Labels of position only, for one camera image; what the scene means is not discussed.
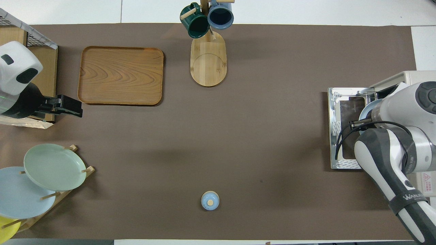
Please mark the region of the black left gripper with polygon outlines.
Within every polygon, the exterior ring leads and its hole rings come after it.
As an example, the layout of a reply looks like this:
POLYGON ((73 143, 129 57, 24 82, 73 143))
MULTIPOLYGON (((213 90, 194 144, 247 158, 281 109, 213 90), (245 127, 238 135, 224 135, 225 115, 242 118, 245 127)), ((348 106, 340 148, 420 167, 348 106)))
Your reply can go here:
POLYGON ((65 95, 44 96, 37 85, 29 83, 10 108, 11 118, 35 117, 45 119, 47 114, 67 114, 82 118, 82 103, 65 95))

